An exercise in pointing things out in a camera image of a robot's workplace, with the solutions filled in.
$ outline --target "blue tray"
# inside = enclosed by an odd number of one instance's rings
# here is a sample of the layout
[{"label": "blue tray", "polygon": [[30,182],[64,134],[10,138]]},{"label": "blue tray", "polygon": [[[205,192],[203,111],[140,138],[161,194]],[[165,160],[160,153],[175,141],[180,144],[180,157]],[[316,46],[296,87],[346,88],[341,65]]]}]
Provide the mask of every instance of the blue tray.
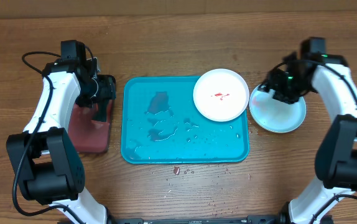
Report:
[{"label": "blue tray", "polygon": [[220,123],[194,105],[199,77],[133,78],[124,87],[121,152],[132,164],[239,162],[249,154],[248,119]]}]

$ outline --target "tray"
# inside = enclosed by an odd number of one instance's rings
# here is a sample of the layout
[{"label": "tray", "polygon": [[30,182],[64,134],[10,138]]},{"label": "tray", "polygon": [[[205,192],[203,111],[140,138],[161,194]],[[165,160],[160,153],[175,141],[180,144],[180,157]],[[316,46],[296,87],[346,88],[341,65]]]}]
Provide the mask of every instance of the tray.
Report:
[{"label": "tray", "polygon": [[121,153],[132,164],[239,162],[249,154],[246,111],[227,122],[193,102],[199,77],[133,78],[124,87]]}]

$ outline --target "wood grain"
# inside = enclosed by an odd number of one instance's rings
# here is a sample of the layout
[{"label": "wood grain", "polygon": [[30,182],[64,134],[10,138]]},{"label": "wood grain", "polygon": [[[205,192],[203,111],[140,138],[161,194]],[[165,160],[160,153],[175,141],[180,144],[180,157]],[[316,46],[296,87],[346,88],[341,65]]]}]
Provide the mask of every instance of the wood grain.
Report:
[{"label": "wood grain", "polygon": [[[330,125],[318,95],[305,97],[306,120],[288,134],[263,130],[248,113],[251,153],[245,161],[181,165],[194,174],[174,175],[174,166],[135,166],[120,155],[123,88],[133,77],[228,68],[239,72],[252,90],[310,36],[326,37],[328,51],[348,59],[357,85],[357,11],[0,20],[0,223],[64,219],[56,211],[27,218],[14,210],[14,173],[5,142],[22,131],[42,91],[39,75],[21,62],[21,55],[34,50],[59,53],[60,41],[69,39],[90,46],[102,73],[114,75],[118,83],[109,151],[81,155],[86,186],[99,203],[118,218],[277,213],[314,176],[315,153]],[[53,59],[34,55],[28,60],[42,68]],[[25,210],[40,208],[22,197],[20,203]],[[357,223],[357,201],[345,199],[331,214],[337,223]]]}]

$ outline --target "wooden table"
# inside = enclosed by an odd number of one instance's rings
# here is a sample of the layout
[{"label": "wooden table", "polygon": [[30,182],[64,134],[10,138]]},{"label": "wooden table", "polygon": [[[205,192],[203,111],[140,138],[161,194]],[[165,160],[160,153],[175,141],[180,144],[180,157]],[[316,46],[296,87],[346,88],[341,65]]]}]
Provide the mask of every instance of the wooden table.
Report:
[{"label": "wooden table", "polygon": [[[21,55],[34,50],[60,53],[60,41],[70,39],[90,46],[102,72],[114,75],[118,83],[109,151],[81,155],[87,189],[113,215],[156,219],[277,213],[314,176],[315,153],[330,125],[317,94],[305,97],[307,117],[288,134],[263,130],[248,112],[251,152],[245,161],[181,165],[194,174],[174,175],[171,165],[135,166],[123,160],[123,88],[133,77],[200,75],[228,68],[253,90],[310,36],[327,38],[328,52],[347,58],[357,85],[357,11],[0,20],[0,223],[65,219],[58,211],[30,218],[15,211],[14,173],[5,142],[23,130],[42,91],[39,74],[21,62]],[[28,58],[39,68],[53,60]],[[40,208],[22,197],[19,201],[25,210]],[[357,201],[344,199],[331,214],[337,223],[357,223]]]}]

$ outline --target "white plate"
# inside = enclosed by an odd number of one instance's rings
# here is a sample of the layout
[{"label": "white plate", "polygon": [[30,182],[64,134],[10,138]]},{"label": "white plate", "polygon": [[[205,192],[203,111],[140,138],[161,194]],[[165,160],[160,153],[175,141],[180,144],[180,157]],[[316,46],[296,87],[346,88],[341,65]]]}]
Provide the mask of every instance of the white plate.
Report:
[{"label": "white plate", "polygon": [[245,80],[228,69],[214,69],[202,75],[193,89],[198,111],[212,121],[230,121],[243,113],[249,102]]},{"label": "white plate", "polygon": [[258,91],[257,86],[250,97],[249,108],[253,119],[262,128],[275,133],[287,133],[298,128],[305,119],[306,105],[303,97],[288,105],[274,100],[275,91]]}]

